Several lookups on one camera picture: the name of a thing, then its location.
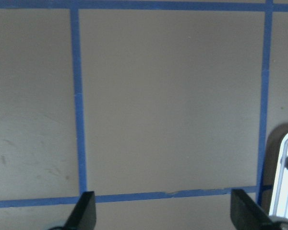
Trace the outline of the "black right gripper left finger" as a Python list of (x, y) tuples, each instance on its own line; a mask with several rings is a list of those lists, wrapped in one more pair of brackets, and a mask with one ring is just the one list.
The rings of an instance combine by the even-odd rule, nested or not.
[(96, 202), (94, 191), (83, 192), (69, 218), (64, 230), (93, 230), (96, 226)]

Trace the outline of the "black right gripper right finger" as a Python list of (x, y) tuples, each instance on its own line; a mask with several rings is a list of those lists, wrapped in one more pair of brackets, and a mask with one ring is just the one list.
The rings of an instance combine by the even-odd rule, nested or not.
[(242, 189), (231, 190), (230, 219), (237, 230), (281, 229)]

